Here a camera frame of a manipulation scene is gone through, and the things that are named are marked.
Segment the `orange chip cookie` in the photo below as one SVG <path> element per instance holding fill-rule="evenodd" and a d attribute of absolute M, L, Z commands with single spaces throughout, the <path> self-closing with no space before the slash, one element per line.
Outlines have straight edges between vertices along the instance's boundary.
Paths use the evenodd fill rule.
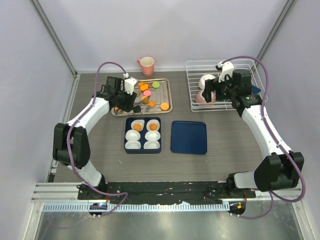
<path fill-rule="evenodd" d="M 148 103 L 150 108 L 154 108 L 156 106 L 156 104 L 157 104 L 156 101 L 153 101 L 153 100 L 149 101 L 149 103 Z"/>

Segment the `orange flower cookie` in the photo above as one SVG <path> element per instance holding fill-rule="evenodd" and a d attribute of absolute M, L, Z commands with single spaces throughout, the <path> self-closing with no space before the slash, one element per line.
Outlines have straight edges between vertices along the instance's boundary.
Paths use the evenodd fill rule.
<path fill-rule="evenodd" d="M 140 123 L 134 123 L 132 128 L 137 132 L 140 132 L 143 129 Z"/>

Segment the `orange swirl cookie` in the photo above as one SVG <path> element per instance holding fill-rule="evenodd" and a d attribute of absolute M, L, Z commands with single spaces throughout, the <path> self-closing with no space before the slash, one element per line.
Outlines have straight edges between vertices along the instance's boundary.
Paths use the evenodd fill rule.
<path fill-rule="evenodd" d="M 150 131 L 157 131 L 158 130 L 158 125 L 156 123 L 151 123 L 149 125 L 149 130 Z"/>

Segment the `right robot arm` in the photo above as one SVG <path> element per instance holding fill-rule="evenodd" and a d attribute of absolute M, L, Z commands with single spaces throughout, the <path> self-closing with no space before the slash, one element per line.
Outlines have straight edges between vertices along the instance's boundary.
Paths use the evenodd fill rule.
<path fill-rule="evenodd" d="M 229 100 L 238 115 L 249 126 L 262 154 L 262 162 L 254 171 L 229 175 L 226 193 L 233 198 L 244 189 L 258 189 L 261 192 L 295 188 L 300 180 L 304 157 L 293 152 L 280 138 L 271 123 L 263 100 L 252 90 L 251 73 L 247 69 L 235 69 L 231 74 L 215 77 L 205 74 L 202 98 L 207 102 Z"/>

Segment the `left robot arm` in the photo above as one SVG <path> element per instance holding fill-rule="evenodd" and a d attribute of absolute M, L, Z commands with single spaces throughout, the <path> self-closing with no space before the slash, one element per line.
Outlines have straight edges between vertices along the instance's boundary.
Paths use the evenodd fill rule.
<path fill-rule="evenodd" d="M 125 112 L 134 108 L 138 80 L 129 77 L 107 77 L 88 105 L 67 123 L 57 123 L 53 135 L 53 159 L 67 166 L 89 188 L 89 194 L 100 200 L 107 192 L 102 173 L 92 164 L 88 135 L 98 121 L 117 107 Z"/>

